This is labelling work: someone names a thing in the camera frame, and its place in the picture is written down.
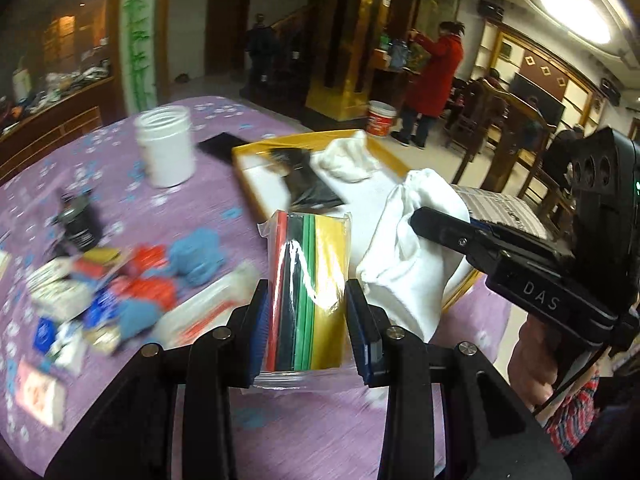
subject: doorway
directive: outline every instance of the doorway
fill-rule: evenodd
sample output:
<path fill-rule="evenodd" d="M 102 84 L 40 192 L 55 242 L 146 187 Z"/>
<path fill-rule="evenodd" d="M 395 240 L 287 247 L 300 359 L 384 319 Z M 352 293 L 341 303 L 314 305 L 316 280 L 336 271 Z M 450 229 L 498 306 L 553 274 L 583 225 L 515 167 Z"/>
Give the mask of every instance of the doorway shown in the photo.
<path fill-rule="evenodd" d="M 631 129 L 629 130 L 629 139 L 635 142 L 640 142 L 640 119 L 635 118 L 631 123 Z"/>
<path fill-rule="evenodd" d="M 207 0 L 205 75 L 244 70 L 250 0 Z"/>

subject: green paper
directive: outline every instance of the green paper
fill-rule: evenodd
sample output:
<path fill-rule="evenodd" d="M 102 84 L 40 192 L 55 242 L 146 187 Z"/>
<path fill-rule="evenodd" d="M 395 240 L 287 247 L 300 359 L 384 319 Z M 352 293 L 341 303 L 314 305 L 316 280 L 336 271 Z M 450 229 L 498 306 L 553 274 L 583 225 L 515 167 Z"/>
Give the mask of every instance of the green paper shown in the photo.
<path fill-rule="evenodd" d="M 298 264 L 300 269 L 300 287 L 298 289 L 298 309 L 296 311 L 296 341 L 293 353 L 293 369 L 294 371 L 305 370 L 303 368 L 303 354 L 305 347 L 305 319 L 306 319 L 306 307 L 308 305 L 308 291 L 306 290 L 308 285 L 308 267 L 309 267 L 309 225 L 312 215 L 303 215 L 303 227 L 302 227 L 302 254 L 299 254 Z"/>
<path fill-rule="evenodd" d="M 311 370 L 311 348 L 314 342 L 314 316 L 316 304 L 314 302 L 316 292 L 316 217 L 309 215 L 309 236 L 308 236 L 308 271 L 310 286 L 307 294 L 307 304 L 305 309 L 305 340 L 302 354 L 302 369 Z"/>

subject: yellow paper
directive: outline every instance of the yellow paper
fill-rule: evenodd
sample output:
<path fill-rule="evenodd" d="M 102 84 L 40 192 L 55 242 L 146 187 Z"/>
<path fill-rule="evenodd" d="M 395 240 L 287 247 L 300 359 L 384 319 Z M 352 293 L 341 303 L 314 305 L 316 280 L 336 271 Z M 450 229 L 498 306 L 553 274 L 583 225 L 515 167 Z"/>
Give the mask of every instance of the yellow paper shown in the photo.
<path fill-rule="evenodd" d="M 316 216 L 316 304 L 311 369 L 342 363 L 346 321 L 344 283 L 349 267 L 347 226 L 340 219 Z"/>
<path fill-rule="evenodd" d="M 113 265 L 120 256 L 120 250 L 111 247 L 94 247 L 82 256 L 94 264 L 110 266 Z"/>

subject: table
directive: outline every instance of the table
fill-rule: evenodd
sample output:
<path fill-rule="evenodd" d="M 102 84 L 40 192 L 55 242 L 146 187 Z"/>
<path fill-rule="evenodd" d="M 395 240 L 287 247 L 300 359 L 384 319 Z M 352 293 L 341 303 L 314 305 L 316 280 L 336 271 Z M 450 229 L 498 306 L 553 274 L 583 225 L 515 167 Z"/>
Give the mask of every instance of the table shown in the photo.
<path fill-rule="evenodd" d="M 221 97 L 178 102 L 191 109 L 194 140 L 226 131 L 246 140 L 296 132 L 256 110 Z M 112 124 L 68 144 L 24 170 L 0 188 L 0 234 L 11 229 L 2 249 L 14 256 L 0 281 L 0 434 L 28 467 L 42 474 L 89 406 L 144 341 L 128 342 L 112 357 L 89 351 L 75 379 L 52 368 L 67 388 L 65 429 L 50 430 L 14 403 L 12 374 L 21 358 L 39 365 L 32 349 L 36 315 L 24 277 L 44 263 L 56 236 L 51 218 L 60 189 L 94 189 L 104 224 L 104 242 L 113 246 L 168 244 L 208 226 L 220 236 L 226 256 L 216 278 L 241 260 L 267 273 L 266 242 L 250 217 L 232 168 L 197 154 L 195 176 L 172 189 L 157 190 L 144 180 L 134 140 L 133 118 Z M 482 282 L 443 317 L 440 344 L 476 342 L 489 359 L 509 317 L 510 304 Z M 241 478 L 375 478 L 382 448 L 385 406 L 378 392 L 359 388 L 341 393 L 232 394 L 232 418 Z M 443 457 L 443 429 L 436 431 L 436 455 Z M 179 469 L 178 461 L 174 467 Z"/>

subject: ceiling light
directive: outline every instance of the ceiling light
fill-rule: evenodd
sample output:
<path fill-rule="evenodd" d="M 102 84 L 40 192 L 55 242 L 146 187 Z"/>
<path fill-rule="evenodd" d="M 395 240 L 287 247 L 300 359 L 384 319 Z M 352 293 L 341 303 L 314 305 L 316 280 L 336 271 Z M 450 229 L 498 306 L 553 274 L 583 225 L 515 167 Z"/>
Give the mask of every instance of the ceiling light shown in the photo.
<path fill-rule="evenodd" d="M 578 36 L 593 43 L 609 43 L 611 34 L 589 0 L 540 0 L 546 12 Z"/>

